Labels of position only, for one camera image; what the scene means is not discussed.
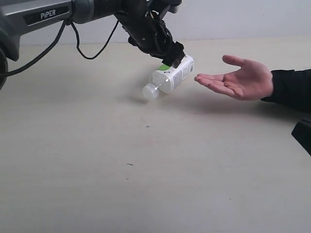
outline open palm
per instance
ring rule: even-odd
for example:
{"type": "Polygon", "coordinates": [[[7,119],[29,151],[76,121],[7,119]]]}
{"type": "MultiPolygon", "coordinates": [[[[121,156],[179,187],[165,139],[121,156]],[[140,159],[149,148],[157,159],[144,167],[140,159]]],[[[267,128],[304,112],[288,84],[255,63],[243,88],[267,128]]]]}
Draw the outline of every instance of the open palm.
{"type": "Polygon", "coordinates": [[[272,95],[272,73],[265,65],[229,55],[223,56],[223,61],[241,68],[228,74],[198,74],[195,80],[216,93],[237,100],[259,100],[272,95]]]}

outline black wire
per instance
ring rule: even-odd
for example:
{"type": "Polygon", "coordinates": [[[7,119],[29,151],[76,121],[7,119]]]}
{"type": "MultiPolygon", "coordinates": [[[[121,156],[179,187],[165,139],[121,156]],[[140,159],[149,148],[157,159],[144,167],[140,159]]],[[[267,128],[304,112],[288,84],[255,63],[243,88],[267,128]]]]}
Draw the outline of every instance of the black wire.
{"type": "Polygon", "coordinates": [[[73,24],[73,22],[71,22],[71,26],[72,26],[74,32],[76,33],[76,37],[77,37],[77,46],[76,47],[77,47],[78,52],[81,54],[81,56],[83,56],[87,60],[94,60],[95,58],[97,58],[104,51],[104,49],[107,47],[107,45],[109,44],[113,34],[115,33],[115,30],[117,29],[118,24],[119,24],[119,21],[117,21],[117,23],[116,23],[115,27],[113,28],[113,30],[112,30],[112,32],[111,32],[107,42],[105,43],[104,47],[95,56],[87,57],[87,56],[84,55],[84,53],[80,49],[80,36],[79,36],[79,32],[78,32],[76,26],[73,24]]]}
{"type": "Polygon", "coordinates": [[[58,32],[55,40],[41,54],[39,54],[36,58],[34,58],[32,61],[30,61],[29,63],[27,63],[26,65],[24,65],[23,67],[21,67],[19,69],[16,69],[16,70],[13,70],[13,71],[10,71],[10,72],[6,72],[6,73],[0,74],[0,78],[9,77],[9,76],[13,76],[13,75],[19,74],[19,73],[27,70],[28,68],[30,68],[34,64],[36,64],[38,61],[40,61],[58,43],[58,41],[59,41],[61,35],[63,34],[63,31],[64,31],[64,29],[65,29],[67,24],[68,24],[68,22],[66,20],[63,21],[63,24],[62,24],[61,28],[59,29],[59,32],[58,32]]]}

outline piper logo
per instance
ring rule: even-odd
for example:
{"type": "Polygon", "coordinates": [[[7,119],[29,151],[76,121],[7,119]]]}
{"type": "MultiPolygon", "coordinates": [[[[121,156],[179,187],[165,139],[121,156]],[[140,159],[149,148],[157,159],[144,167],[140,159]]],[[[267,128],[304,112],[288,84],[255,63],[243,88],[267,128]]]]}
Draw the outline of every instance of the piper logo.
{"type": "Polygon", "coordinates": [[[41,13],[41,20],[47,19],[47,18],[51,18],[56,16],[56,10],[50,10],[50,11],[46,11],[41,13]]]}

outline bottle cap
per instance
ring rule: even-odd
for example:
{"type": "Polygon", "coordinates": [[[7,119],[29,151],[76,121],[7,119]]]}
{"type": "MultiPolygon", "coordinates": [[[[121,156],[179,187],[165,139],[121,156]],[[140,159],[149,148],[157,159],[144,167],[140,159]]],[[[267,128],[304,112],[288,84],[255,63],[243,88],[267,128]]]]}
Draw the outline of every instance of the bottle cap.
{"type": "Polygon", "coordinates": [[[150,83],[143,88],[142,93],[148,100],[155,100],[159,96],[159,89],[150,83]]]}

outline forearm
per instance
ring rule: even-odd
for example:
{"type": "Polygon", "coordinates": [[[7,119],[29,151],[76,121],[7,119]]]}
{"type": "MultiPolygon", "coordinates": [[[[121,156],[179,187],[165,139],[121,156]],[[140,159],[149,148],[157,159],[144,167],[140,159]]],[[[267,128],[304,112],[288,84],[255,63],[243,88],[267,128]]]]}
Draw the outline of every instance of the forearm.
{"type": "Polygon", "coordinates": [[[311,112],[311,69],[274,70],[273,94],[262,101],[282,104],[299,111],[311,112]]]}

